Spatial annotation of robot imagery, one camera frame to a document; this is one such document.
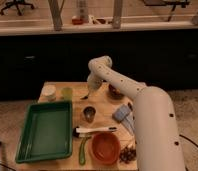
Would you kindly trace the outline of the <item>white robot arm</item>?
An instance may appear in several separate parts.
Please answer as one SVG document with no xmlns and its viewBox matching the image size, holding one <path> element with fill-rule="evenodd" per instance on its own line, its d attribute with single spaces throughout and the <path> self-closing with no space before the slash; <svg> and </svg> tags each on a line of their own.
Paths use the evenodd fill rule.
<svg viewBox="0 0 198 171">
<path fill-rule="evenodd" d="M 114 71 L 109 56 L 91 59 L 88 67 L 90 92 L 107 81 L 134 102 L 138 171 L 186 171 L 171 97 L 159 87 Z"/>
</svg>

